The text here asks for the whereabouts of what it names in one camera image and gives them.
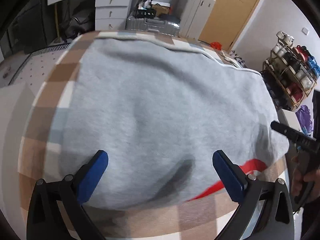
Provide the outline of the person right hand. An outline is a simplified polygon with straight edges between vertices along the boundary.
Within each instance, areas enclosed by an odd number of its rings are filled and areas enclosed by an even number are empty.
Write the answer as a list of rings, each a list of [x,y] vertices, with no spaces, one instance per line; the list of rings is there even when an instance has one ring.
[[[295,168],[293,172],[293,179],[292,179],[292,185],[291,185],[291,194],[293,196],[298,196],[300,194],[300,191],[302,190],[303,182],[313,182],[314,186],[313,189],[309,195],[309,198],[307,202],[312,202],[319,198],[320,195],[320,189],[319,189],[319,182],[320,182],[320,172],[319,169],[313,170],[306,175],[302,175],[300,171]]]

